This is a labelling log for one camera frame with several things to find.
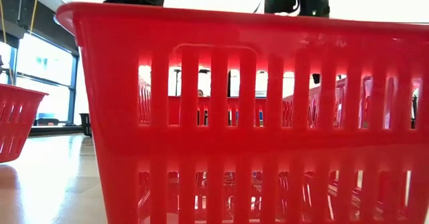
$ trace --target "black trash bin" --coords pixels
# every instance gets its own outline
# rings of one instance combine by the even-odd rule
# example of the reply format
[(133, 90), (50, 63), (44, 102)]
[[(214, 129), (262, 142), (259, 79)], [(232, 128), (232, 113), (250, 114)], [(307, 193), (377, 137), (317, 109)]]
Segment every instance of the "black trash bin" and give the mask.
[(89, 121), (89, 113), (81, 113), (80, 119), (82, 120), (83, 134), (90, 137), (93, 136), (93, 132), (91, 131), (91, 124)]

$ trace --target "tiled floor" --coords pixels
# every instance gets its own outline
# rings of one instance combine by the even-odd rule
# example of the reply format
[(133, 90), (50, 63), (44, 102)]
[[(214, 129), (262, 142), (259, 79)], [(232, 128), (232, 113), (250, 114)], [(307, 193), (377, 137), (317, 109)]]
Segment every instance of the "tiled floor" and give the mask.
[(91, 138), (29, 138), (0, 164), (0, 223), (107, 223)]

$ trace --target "hanging shopping basket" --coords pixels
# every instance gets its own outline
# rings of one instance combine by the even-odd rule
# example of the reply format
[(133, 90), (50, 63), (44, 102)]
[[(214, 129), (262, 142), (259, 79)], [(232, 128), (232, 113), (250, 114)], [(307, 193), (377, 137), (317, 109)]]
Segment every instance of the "hanging shopping basket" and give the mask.
[(45, 93), (0, 84), (0, 163), (21, 154)]
[[(57, 16), (82, 48), (110, 224), (423, 224), (429, 28), (90, 3), (63, 5)], [(137, 76), (143, 65), (151, 67), (150, 94)], [(172, 100), (170, 66), (182, 67), (182, 95)], [(198, 66), (211, 71), (207, 100), (198, 100)], [(229, 69), (240, 72), (233, 101)], [(268, 73), (262, 107), (257, 70)], [(294, 72), (291, 101), (282, 101), (285, 72)], [(312, 73), (322, 79), (314, 101)], [(362, 100), (366, 77), (371, 97)]]

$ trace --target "red shopping basket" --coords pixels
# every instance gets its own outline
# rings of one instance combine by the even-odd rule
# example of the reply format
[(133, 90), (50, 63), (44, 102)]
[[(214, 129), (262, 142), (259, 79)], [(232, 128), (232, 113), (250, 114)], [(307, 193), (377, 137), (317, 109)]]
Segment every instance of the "red shopping basket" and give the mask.
[[(173, 209), (180, 224), (301, 223), (303, 219), (424, 222), (429, 200), (427, 27), (90, 3), (63, 5), (57, 16), (82, 47), (110, 224), (147, 221), (139, 217), (137, 208), (148, 200), (143, 192), (150, 193), (151, 224), (174, 222), (169, 208), (172, 172), (178, 173), (173, 181), (178, 203)], [(150, 94), (139, 89), (141, 65), (151, 66)], [(202, 111), (197, 97), (199, 65), (211, 70), (211, 93), (203, 106), (208, 109), (208, 125), (197, 126), (197, 110)], [(174, 112), (168, 98), (169, 66), (182, 67), (175, 123), (169, 122)], [(227, 100), (227, 73), (232, 68), (240, 72), (236, 125), (229, 124)], [(256, 126), (255, 118), (257, 70), (268, 72), (263, 127)], [(294, 72), (295, 79), (290, 103), (282, 103), (286, 71)], [(320, 73), (322, 81), (317, 122), (309, 127), (312, 73)], [(339, 74), (347, 75), (347, 90), (341, 124), (335, 125)], [(366, 76), (372, 78), (371, 102), (368, 124), (362, 127), (361, 86)], [(390, 77), (395, 79), (395, 91), (386, 125)], [(411, 129), (410, 99), (416, 78), (422, 88), (416, 128)], [(287, 125), (284, 116), (289, 117)], [(203, 220), (195, 205), (196, 195), (201, 194), (196, 176), (201, 172), (206, 175)], [(226, 189), (225, 176), (230, 172), (234, 188)], [(261, 180), (257, 201), (252, 198), (254, 172)], [(139, 189), (139, 173), (149, 174), (145, 191)], [(410, 181), (404, 188), (406, 176)], [(354, 194), (358, 181), (359, 201)], [(329, 199), (332, 182), (335, 200)], [(381, 189), (380, 182), (387, 184)], [(231, 191), (232, 219), (226, 220), (225, 200), (230, 198), (225, 195)], [(256, 202), (260, 213), (254, 219)], [(359, 214), (352, 220), (350, 213), (356, 208)]]
[(21, 154), (45, 93), (0, 84), (0, 163)]

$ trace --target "floor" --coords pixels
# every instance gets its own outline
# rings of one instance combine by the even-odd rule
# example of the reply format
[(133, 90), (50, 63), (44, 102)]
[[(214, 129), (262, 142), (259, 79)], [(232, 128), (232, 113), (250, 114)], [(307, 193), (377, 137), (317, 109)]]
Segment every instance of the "floor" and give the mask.
[(0, 164), (0, 223), (107, 223), (90, 137), (31, 137)]

